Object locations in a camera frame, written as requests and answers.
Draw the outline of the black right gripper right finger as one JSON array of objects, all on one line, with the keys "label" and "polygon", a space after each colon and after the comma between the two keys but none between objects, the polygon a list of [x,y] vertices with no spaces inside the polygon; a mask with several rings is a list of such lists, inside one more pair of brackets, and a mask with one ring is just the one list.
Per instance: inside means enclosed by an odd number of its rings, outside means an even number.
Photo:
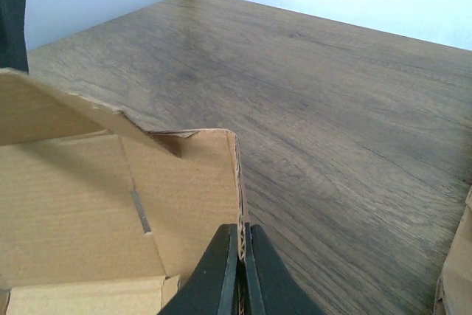
[{"label": "black right gripper right finger", "polygon": [[250,314],[322,314],[277,254],[261,225],[245,225],[246,310]]}]

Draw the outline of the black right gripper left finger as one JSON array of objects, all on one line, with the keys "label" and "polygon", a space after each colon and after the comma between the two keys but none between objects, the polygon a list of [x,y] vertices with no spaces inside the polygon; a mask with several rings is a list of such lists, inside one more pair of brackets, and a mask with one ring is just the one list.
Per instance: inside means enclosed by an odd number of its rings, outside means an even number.
[{"label": "black right gripper left finger", "polygon": [[231,315],[237,312],[237,226],[218,227],[188,281],[163,307],[167,315]]}]

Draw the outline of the brown cardboard box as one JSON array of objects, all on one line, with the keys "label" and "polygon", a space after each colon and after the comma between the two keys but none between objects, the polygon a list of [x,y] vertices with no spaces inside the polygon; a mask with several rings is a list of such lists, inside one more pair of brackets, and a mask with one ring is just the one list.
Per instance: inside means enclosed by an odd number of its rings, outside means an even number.
[{"label": "brown cardboard box", "polygon": [[246,201],[236,135],[143,131],[1,71],[1,312],[161,314]]}]

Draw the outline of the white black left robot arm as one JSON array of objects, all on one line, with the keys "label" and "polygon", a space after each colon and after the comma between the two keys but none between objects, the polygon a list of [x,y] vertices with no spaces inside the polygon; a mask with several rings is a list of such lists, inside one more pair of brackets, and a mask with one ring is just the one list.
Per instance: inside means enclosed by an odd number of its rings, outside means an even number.
[{"label": "white black left robot arm", "polygon": [[1,68],[29,71],[25,10],[26,0],[1,0]]}]

